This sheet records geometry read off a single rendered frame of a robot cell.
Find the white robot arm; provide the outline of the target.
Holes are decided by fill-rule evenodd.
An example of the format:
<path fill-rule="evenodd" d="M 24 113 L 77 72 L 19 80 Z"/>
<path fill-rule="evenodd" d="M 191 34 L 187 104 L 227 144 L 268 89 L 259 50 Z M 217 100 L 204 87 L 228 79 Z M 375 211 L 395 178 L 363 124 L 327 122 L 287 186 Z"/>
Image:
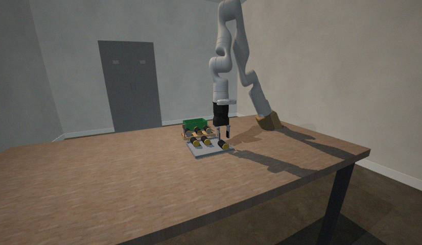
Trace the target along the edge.
<path fill-rule="evenodd" d="M 237 28 L 232 42 L 231 33 L 225 23 L 236 19 Z M 244 28 L 242 6 L 240 0 L 224 0 L 218 6 L 218 38 L 216 53 L 223 57 L 212 57 L 209 61 L 209 69 L 212 74 L 214 92 L 228 91 L 228 79 L 219 77 L 218 73 L 230 72 L 232 69 L 232 50 L 238 66 L 241 84 L 247 87 L 253 84 L 249 90 L 249 96 L 259 117 L 269 115 L 272 110 L 268 100 L 265 98 L 257 75 L 253 69 L 245 72 L 246 63 L 249 57 L 249 46 Z"/>

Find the green open-top box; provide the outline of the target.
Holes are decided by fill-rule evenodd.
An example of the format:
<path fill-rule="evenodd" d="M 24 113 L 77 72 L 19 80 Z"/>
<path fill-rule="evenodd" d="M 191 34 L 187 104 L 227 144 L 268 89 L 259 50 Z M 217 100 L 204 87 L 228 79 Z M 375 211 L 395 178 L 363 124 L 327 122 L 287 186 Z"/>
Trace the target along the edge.
<path fill-rule="evenodd" d="M 204 130 L 204 126 L 207 126 L 207 122 L 203 118 L 183 120 L 183 124 L 185 124 L 185 128 L 189 128 L 191 132 L 194 131 L 195 127 L 198 127 L 200 130 Z"/>

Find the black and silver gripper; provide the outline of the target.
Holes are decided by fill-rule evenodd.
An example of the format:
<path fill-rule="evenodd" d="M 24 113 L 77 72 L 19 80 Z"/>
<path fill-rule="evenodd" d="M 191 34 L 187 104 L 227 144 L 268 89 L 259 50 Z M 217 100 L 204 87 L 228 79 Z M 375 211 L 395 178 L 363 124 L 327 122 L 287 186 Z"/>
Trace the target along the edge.
<path fill-rule="evenodd" d="M 236 104 L 235 99 L 229 99 L 228 91 L 226 92 L 214 92 L 213 94 L 213 125 L 217 128 L 217 139 L 220 140 L 220 127 L 227 126 L 226 137 L 230 136 L 230 125 L 229 125 L 229 105 Z"/>

